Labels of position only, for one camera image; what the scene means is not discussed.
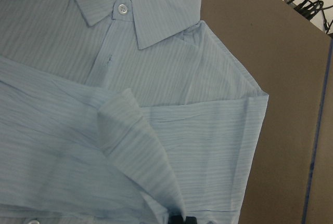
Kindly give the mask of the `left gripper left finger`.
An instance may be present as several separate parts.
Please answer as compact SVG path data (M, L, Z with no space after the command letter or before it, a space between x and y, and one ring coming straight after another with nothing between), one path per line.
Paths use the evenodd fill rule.
M169 224L183 224L183 217L181 215L170 216Z

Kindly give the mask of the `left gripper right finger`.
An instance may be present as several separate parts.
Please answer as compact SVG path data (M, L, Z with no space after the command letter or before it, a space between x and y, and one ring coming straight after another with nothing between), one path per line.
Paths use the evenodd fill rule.
M197 224L197 218L193 216L187 216L185 219L185 224Z

